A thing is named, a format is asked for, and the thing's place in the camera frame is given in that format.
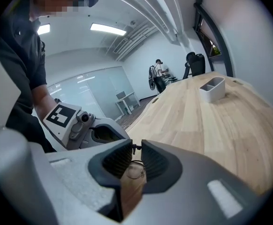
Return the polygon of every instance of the wooden tabletop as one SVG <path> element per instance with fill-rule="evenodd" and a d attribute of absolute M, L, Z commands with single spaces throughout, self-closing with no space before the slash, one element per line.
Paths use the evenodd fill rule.
<path fill-rule="evenodd" d="M 198 88 L 215 76 L 225 77 L 226 96 L 201 101 Z M 173 83 L 126 131 L 138 145 L 148 139 L 204 154 L 257 194 L 273 187 L 273 108 L 240 80 L 211 72 Z"/>

